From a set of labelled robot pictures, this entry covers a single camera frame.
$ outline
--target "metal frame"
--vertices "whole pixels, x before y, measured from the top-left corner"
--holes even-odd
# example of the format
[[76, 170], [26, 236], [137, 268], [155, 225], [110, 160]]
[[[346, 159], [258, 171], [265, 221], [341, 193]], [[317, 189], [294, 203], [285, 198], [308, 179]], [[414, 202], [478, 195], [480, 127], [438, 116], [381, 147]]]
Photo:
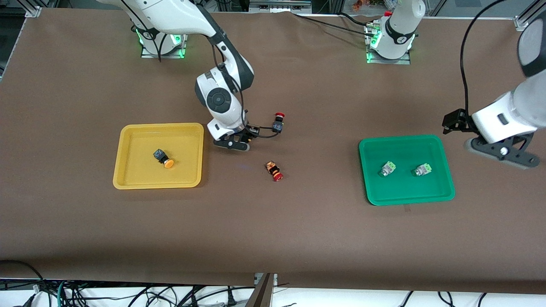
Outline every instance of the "metal frame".
[[17, 0], [23, 10], [25, 10], [26, 18], [38, 17], [42, 8], [56, 8], [59, 5], [59, 1], [60, 0]]
[[536, 16], [546, 7], [546, 0], [536, 0], [531, 3], [521, 14], [514, 17], [514, 24], [518, 31], [523, 31], [529, 21], [535, 19]]

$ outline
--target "yellow tray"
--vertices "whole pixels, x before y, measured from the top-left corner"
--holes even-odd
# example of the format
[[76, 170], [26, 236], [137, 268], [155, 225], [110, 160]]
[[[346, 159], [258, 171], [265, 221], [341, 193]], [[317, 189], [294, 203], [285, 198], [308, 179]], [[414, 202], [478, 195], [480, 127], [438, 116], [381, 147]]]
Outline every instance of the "yellow tray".
[[[161, 149], [174, 161], [164, 168]], [[120, 190], [194, 187], [201, 181], [203, 126], [199, 123], [128, 125], [117, 147], [114, 186]]]

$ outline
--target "wire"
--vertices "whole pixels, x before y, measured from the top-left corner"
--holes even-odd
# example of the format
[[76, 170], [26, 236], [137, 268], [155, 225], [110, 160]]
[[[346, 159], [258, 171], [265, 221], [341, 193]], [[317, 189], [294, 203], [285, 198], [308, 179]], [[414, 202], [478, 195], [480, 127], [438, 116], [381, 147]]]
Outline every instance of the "wire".
[[167, 37], [168, 34], [165, 34], [163, 38], [161, 39], [161, 43], [159, 43], [159, 51], [157, 51], [157, 58], [159, 59], [159, 62], [161, 63], [161, 48], [163, 47], [163, 42], [165, 41], [165, 37]]
[[254, 289], [254, 287], [235, 287], [235, 288], [223, 289], [223, 290], [216, 291], [216, 292], [207, 294], [207, 295], [205, 295], [205, 296], [202, 296], [202, 297], [196, 299], [196, 300], [194, 301], [194, 303], [196, 303], [196, 302], [198, 302], [198, 301], [200, 301], [200, 300], [202, 300], [202, 299], [205, 299], [205, 298], [207, 298], [207, 297], [217, 295], [217, 294], [222, 293], [222, 292], [226, 292], [226, 291], [230, 291], [230, 290], [231, 290], [231, 291], [233, 291], [233, 290], [241, 290], [241, 289]]
[[404, 299], [404, 301], [402, 302], [402, 305], [400, 305], [400, 307], [406, 307], [406, 304], [408, 303], [408, 300], [410, 299], [410, 296], [413, 294], [413, 291], [409, 291], [408, 294], [406, 295], [406, 298]]
[[464, 52], [465, 52], [465, 44], [466, 44], [466, 39], [468, 38], [468, 33], [470, 33], [470, 29], [472, 28], [472, 26], [474, 25], [474, 23], [476, 22], [476, 20], [478, 20], [478, 18], [485, 12], [487, 11], [488, 9], [490, 9], [491, 7], [501, 3], [501, 2], [504, 2], [506, 0], [497, 0], [489, 5], [487, 5], [485, 8], [483, 8], [481, 11], [479, 11], [478, 15], [476, 15], [476, 17], [474, 17], [474, 19], [472, 19], [472, 21], [470, 22], [470, 24], [468, 25], [468, 28], [466, 29], [466, 32], [465, 32], [465, 36], [462, 38], [462, 43], [461, 43], [461, 54], [460, 54], [460, 66], [461, 66], [461, 77], [462, 77], [462, 85], [463, 87], [465, 88], [465, 116], [466, 116], [466, 122], [468, 123], [469, 125], [469, 128], [471, 130], [473, 130], [474, 132], [478, 132], [478, 130], [475, 128], [475, 127], [470, 127], [470, 125], [473, 126], [473, 124], [471, 124], [471, 121], [469, 120], [468, 118], [468, 84], [466, 83], [466, 74], [465, 74], [465, 65], [464, 65], [464, 62], [463, 62], [463, 55], [464, 55]]
[[366, 26], [366, 23], [365, 23], [365, 22], [360, 22], [360, 21], [358, 21], [358, 20], [352, 18], [351, 16], [349, 16], [347, 13], [344, 13], [344, 12], [341, 11], [341, 12], [339, 12], [339, 13], [337, 13], [337, 14], [338, 14], [338, 15], [341, 15], [341, 16], [347, 17], [349, 20], [351, 20], [353, 23], [356, 23], [356, 24], [359, 25], [359, 26], [364, 26], [364, 27]]
[[480, 295], [479, 300], [478, 300], [478, 307], [482, 307], [482, 301], [483, 301], [483, 298], [486, 295], [487, 295], [487, 292], [484, 292], [484, 293], [482, 293], [482, 295]]
[[449, 293], [449, 291], [446, 291], [447, 293], [447, 296], [449, 296], [449, 302], [446, 301], [443, 297], [442, 297], [442, 292], [438, 291], [438, 297], [440, 297], [440, 299], [442, 300], [442, 302], [446, 303], [449, 305], [449, 307], [455, 307], [455, 305], [453, 305], [453, 298], [451, 297], [451, 293]]
[[326, 7], [326, 5], [330, 3], [330, 0], [327, 0], [326, 2], [324, 2], [324, 4], [322, 5], [321, 9], [317, 11], [317, 14], [320, 14], [320, 12]]
[[57, 290], [57, 306], [62, 307], [61, 305], [61, 292], [63, 292], [64, 281], [59, 285], [59, 290]]
[[32, 272], [34, 272], [38, 278], [40, 278], [41, 284], [44, 286], [44, 290], [46, 290], [48, 288], [47, 284], [45, 283], [44, 277], [32, 265], [30, 265], [30, 264], [28, 264], [28, 263], [26, 263], [24, 261], [19, 261], [19, 260], [11, 260], [11, 259], [0, 260], [0, 264], [5, 264], [5, 263], [24, 265], [25, 267], [32, 270]]
[[187, 302], [191, 297], [194, 297], [195, 294], [197, 292], [199, 292], [200, 290], [202, 290], [203, 288], [205, 288], [204, 286], [197, 286], [197, 287], [193, 287], [189, 292], [188, 294], [186, 294], [182, 300], [180, 301], [180, 303], [178, 303], [176, 305], [176, 307], [181, 307], [185, 302]]
[[313, 19], [313, 18], [309, 18], [309, 17], [297, 15], [297, 14], [294, 14], [294, 15], [297, 16], [297, 17], [299, 17], [299, 18], [303, 18], [303, 19], [307, 19], [307, 20], [314, 21], [314, 22], [322, 23], [323, 25], [327, 25], [327, 26], [330, 26], [330, 27], [342, 29], [342, 30], [349, 31], [349, 32], [353, 32], [353, 33], [357, 33], [357, 34], [362, 34], [362, 35], [364, 35], [364, 36], [373, 37], [373, 34], [372, 34], [372, 33], [364, 33], [364, 32], [361, 32], [361, 31], [355, 31], [355, 30], [352, 30], [352, 29], [349, 29], [349, 28], [344, 28], [344, 27], [340, 27], [340, 26], [337, 26], [337, 25], [332, 25], [331, 23], [327, 23], [327, 22], [324, 22], [324, 21], [316, 20], [316, 19]]
[[[140, 19], [140, 17], [138, 17], [138, 15], [133, 11], [133, 9], [127, 5], [127, 3], [125, 2], [125, 0], [120, 0], [124, 5], [125, 7], [127, 7], [131, 13], [133, 13], [133, 15], [135, 15], [135, 17], [140, 21], [140, 24], [144, 27], [144, 29], [146, 30], [146, 32], [150, 32], [150, 30], [148, 30], [148, 28], [146, 27], [146, 25], [142, 22], [142, 19]], [[155, 39], [151, 39], [151, 41], [153, 42], [153, 45], [156, 47], [156, 51], [157, 51], [157, 54], [159, 55], [159, 49], [157, 47], [157, 44], [156, 44], [156, 40]]]

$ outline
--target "white floor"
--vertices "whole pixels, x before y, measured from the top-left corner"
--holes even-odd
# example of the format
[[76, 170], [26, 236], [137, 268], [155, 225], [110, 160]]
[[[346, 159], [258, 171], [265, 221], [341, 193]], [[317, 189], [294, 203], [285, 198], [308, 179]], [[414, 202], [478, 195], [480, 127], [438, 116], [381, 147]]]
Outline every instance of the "white floor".
[[[126, 297], [134, 296], [143, 288], [99, 288], [83, 290], [85, 297]], [[191, 288], [175, 287], [177, 297], [180, 299]], [[197, 298], [206, 294], [223, 290], [222, 286], [211, 286], [203, 289]], [[0, 307], [22, 306], [33, 294], [32, 290], [0, 291]], [[245, 300], [250, 297], [252, 289], [236, 290], [234, 298], [244, 306]], [[398, 307], [402, 304], [407, 291], [372, 291], [372, 290], [332, 290], [332, 289], [308, 289], [308, 288], [275, 288], [271, 307], [286, 307], [294, 304], [294, 307]], [[175, 300], [173, 293], [166, 291], [167, 299]], [[452, 292], [454, 305], [457, 307], [476, 307], [481, 293]], [[122, 300], [89, 300], [90, 307], [127, 307], [131, 298]], [[199, 306], [220, 306], [227, 302], [227, 293], [217, 294], [199, 302]], [[144, 307], [146, 297], [140, 297], [133, 307]], [[52, 306], [57, 306], [52, 299]], [[169, 307], [164, 301], [158, 301], [153, 307]], [[437, 296], [436, 292], [416, 291], [409, 299], [406, 307], [446, 307]], [[544, 307], [546, 296], [534, 294], [500, 294], [488, 293], [482, 301], [482, 307]], [[44, 293], [40, 293], [34, 299], [32, 307], [48, 307], [48, 301]]]

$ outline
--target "black cable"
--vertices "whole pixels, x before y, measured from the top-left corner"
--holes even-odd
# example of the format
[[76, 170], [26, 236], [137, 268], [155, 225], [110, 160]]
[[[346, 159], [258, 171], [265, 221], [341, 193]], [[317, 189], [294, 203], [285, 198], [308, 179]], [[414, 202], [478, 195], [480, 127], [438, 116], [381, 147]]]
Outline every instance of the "black cable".
[[137, 295], [135, 295], [135, 297], [131, 300], [131, 302], [129, 303], [129, 305], [127, 305], [127, 307], [131, 307], [134, 302], [136, 302], [136, 300], [144, 293], [146, 293], [151, 287], [145, 287], [144, 290], [140, 291]]
[[483, 301], [483, 298], [486, 295], [487, 295], [487, 292], [484, 292], [484, 293], [482, 293], [482, 295], [480, 295], [479, 300], [478, 300], [478, 307], [482, 307], [482, 301]]
[[24, 265], [25, 267], [32, 270], [32, 272], [34, 272], [38, 278], [40, 278], [40, 281], [41, 281], [42, 285], [44, 286], [44, 289], [48, 288], [47, 284], [45, 283], [44, 277], [32, 265], [30, 265], [30, 264], [28, 264], [28, 263], [26, 263], [24, 261], [20, 261], [20, 260], [11, 260], [11, 259], [0, 260], [0, 264], [5, 264], [5, 263]]
[[352, 18], [351, 16], [349, 16], [349, 14], [347, 14], [347, 13], [344, 13], [344, 12], [341, 11], [341, 12], [339, 12], [339, 13], [337, 13], [337, 14], [349, 18], [349, 20], [351, 20], [352, 22], [356, 23], [356, 24], [359, 25], [359, 26], [364, 26], [364, 27], [366, 26], [366, 23], [365, 23], [365, 22], [360, 22], [360, 21], [358, 21], [358, 20]]
[[355, 30], [352, 30], [352, 29], [349, 29], [349, 28], [340, 27], [340, 26], [333, 25], [333, 24], [331, 24], [331, 23], [327, 23], [327, 22], [324, 22], [324, 21], [316, 20], [316, 19], [313, 19], [313, 18], [309, 18], [309, 17], [297, 15], [297, 14], [294, 14], [294, 15], [297, 16], [297, 17], [299, 17], [299, 18], [303, 18], [303, 19], [307, 19], [307, 20], [314, 21], [314, 22], [322, 23], [323, 25], [327, 25], [327, 26], [330, 26], [330, 27], [342, 29], [342, 30], [349, 31], [349, 32], [353, 32], [353, 33], [357, 33], [357, 34], [362, 34], [362, 35], [364, 35], [364, 36], [373, 37], [373, 34], [372, 34], [372, 33], [364, 33], [364, 32], [361, 32], [361, 31], [355, 31]]
[[[133, 13], [133, 15], [135, 15], [135, 17], [140, 21], [140, 24], [144, 27], [144, 29], [146, 30], [146, 32], [150, 32], [150, 30], [148, 30], [148, 28], [146, 27], [146, 25], [142, 22], [142, 19], [140, 19], [140, 17], [138, 17], [138, 15], [133, 11], [133, 9], [127, 5], [127, 3], [125, 2], [125, 0], [120, 0], [126, 8], [128, 8], [131, 13]], [[153, 45], [156, 47], [156, 51], [157, 51], [157, 54], [159, 55], [159, 49], [157, 48], [157, 44], [156, 44], [156, 40], [155, 39], [151, 39], [151, 41], [153, 42]]]
[[[233, 291], [233, 290], [241, 290], [241, 289], [254, 289], [254, 287], [235, 287], [235, 288], [230, 288], [229, 290]], [[207, 297], [210, 297], [210, 296], [214, 296], [214, 295], [217, 295], [219, 293], [222, 293], [222, 292], [226, 292], [228, 289], [223, 289], [223, 290], [220, 290], [220, 291], [216, 291], [216, 292], [213, 292], [213, 293], [210, 293], [210, 294], [207, 294], [205, 296], [202, 296], [198, 299], [195, 300], [195, 302], [198, 302], [202, 299], [205, 299]]]
[[199, 291], [201, 291], [203, 288], [205, 288], [205, 286], [197, 286], [197, 287], [193, 287], [189, 292], [188, 294], [186, 294], [182, 300], [176, 305], [176, 307], [181, 307], [182, 305], [184, 305], [185, 302], [187, 302], [192, 296], [195, 296], [195, 294]]
[[159, 43], [159, 51], [157, 52], [157, 58], [159, 59], [159, 62], [161, 63], [161, 48], [163, 47], [163, 42], [165, 41], [165, 37], [167, 37], [168, 34], [165, 34], [163, 38], [161, 39], [161, 43]]
[[438, 291], [438, 297], [442, 300], [442, 302], [446, 303], [449, 305], [449, 307], [455, 307], [455, 305], [453, 305], [453, 298], [451, 297], [451, 293], [449, 293], [449, 291], [446, 291], [447, 293], [447, 296], [449, 297], [449, 302], [446, 301], [443, 297], [442, 297], [442, 292]]
[[406, 298], [404, 299], [404, 301], [402, 302], [402, 304], [400, 305], [400, 307], [406, 307], [406, 304], [408, 303], [408, 300], [410, 299], [410, 296], [413, 294], [413, 291], [409, 291], [408, 294], [406, 295]]
[[466, 83], [466, 74], [465, 74], [465, 65], [463, 63], [463, 55], [464, 55], [464, 52], [465, 52], [465, 44], [466, 44], [466, 39], [468, 37], [468, 33], [470, 32], [470, 29], [472, 28], [472, 26], [474, 25], [474, 23], [476, 22], [476, 20], [478, 20], [478, 18], [485, 12], [487, 11], [488, 9], [490, 9], [491, 7], [501, 3], [501, 2], [504, 2], [506, 0], [497, 0], [489, 5], [487, 5], [485, 8], [483, 8], [479, 13], [478, 15], [476, 15], [476, 17], [474, 17], [474, 19], [472, 19], [472, 21], [470, 22], [470, 24], [468, 25], [468, 28], [466, 29], [466, 32], [465, 32], [465, 36], [462, 38], [462, 43], [461, 43], [461, 54], [460, 54], [460, 66], [461, 66], [461, 77], [462, 77], [462, 85], [463, 87], [465, 88], [465, 116], [466, 116], [466, 122], [468, 123], [468, 127], [473, 130], [474, 132], [478, 132], [478, 130], [473, 126], [473, 124], [471, 124], [471, 121], [469, 120], [468, 118], [468, 84]]

